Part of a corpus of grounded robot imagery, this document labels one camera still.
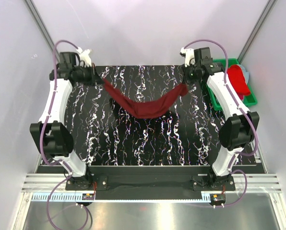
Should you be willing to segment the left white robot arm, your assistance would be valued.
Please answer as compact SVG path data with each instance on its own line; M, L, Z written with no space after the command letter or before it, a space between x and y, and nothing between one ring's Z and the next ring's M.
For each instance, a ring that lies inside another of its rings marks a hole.
M59 63L49 75L49 95L45 109L37 123L30 125L30 134L43 161L60 164L70 179L83 190L93 185L91 172L74 150L74 140L65 127L64 116L69 96L76 83L88 86L104 84L90 58L90 49L61 52Z

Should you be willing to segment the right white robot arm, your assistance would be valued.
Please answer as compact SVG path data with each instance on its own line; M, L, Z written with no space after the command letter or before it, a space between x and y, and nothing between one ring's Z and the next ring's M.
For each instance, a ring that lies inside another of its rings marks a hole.
M244 147L257 140L260 117L240 100L229 81L227 65L215 62L209 47L183 47L180 55L185 58L184 82L193 84L203 80L216 96L225 116L225 123L218 132L221 148L207 178L208 186L218 190L228 181L233 164L243 154Z

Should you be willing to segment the dark red t shirt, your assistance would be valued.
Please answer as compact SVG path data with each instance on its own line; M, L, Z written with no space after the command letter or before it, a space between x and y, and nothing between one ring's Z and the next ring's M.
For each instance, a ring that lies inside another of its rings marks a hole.
M138 119L153 119L164 115L169 108L174 104L178 97L185 96L188 93L187 85L179 84L174 89L163 95L155 101L136 102L123 95L112 84L104 81L104 88L109 95L129 114Z

